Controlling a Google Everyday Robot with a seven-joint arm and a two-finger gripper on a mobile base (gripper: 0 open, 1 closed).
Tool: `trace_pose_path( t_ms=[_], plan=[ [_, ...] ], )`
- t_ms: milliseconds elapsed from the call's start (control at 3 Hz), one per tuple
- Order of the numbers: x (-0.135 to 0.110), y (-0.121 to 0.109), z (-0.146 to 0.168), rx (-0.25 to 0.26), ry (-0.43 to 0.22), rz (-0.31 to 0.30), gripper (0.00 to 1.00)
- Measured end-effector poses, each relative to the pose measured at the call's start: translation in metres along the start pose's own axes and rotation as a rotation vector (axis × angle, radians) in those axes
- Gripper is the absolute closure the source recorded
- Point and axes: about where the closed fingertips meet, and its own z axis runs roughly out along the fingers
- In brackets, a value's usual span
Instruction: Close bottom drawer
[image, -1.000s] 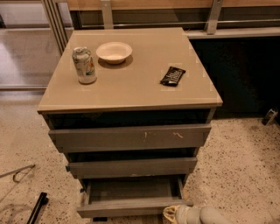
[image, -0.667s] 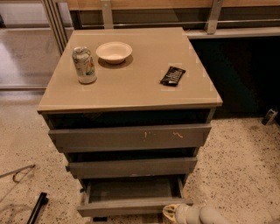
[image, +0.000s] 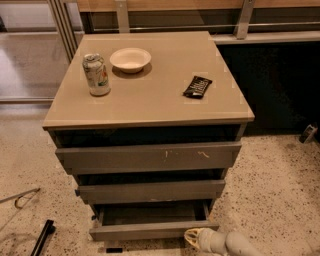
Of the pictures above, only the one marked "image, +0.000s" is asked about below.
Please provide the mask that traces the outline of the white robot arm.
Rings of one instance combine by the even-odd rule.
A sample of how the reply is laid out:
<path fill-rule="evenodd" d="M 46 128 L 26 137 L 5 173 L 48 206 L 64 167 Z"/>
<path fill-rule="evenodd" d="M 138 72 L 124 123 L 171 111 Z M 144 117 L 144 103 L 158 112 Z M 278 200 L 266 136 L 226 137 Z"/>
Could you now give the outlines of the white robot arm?
<path fill-rule="evenodd" d="M 195 248 L 219 256 L 264 256 L 241 233 L 222 233 L 210 228 L 192 228 L 184 233 L 185 240 Z"/>

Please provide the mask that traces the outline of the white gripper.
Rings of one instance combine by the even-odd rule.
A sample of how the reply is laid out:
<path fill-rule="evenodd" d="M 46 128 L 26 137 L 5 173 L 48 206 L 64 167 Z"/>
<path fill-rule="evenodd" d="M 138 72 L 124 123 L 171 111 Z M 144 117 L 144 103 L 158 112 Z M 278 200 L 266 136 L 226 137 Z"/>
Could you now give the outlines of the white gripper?
<path fill-rule="evenodd" d="M 208 253 L 226 254 L 226 235 L 209 228 L 192 228 L 184 232 L 185 240 L 195 248 Z"/>

